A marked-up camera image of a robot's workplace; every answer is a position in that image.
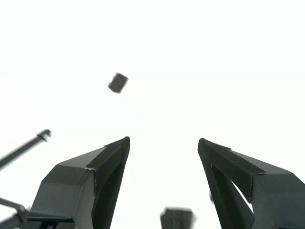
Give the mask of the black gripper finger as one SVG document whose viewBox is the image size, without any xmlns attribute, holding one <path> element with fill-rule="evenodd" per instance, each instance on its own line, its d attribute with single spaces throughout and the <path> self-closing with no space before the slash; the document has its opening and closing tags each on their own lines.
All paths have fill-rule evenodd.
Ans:
<svg viewBox="0 0 305 229">
<path fill-rule="evenodd" d="M 57 164 L 41 182 L 26 228 L 110 228 L 129 150 L 125 137 Z"/>
<path fill-rule="evenodd" d="M 292 172 L 204 138 L 198 154 L 223 229 L 305 227 L 305 185 Z"/>
</svg>

